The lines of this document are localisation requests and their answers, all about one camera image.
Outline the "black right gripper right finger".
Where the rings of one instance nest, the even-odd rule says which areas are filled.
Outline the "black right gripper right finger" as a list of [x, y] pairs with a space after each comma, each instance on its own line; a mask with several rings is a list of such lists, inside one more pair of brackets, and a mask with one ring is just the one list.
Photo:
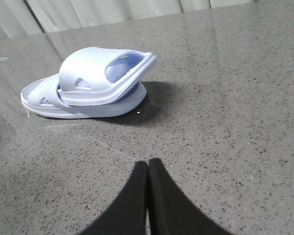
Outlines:
[[229, 235], [202, 213], [170, 177], [161, 159], [149, 160], [149, 222], [153, 235]]

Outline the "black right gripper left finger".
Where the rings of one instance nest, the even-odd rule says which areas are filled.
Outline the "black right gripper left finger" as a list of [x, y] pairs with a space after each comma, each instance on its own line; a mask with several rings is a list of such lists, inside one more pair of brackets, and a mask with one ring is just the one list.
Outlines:
[[132, 173], [110, 206], [81, 235], [144, 235], [147, 212], [147, 163]]

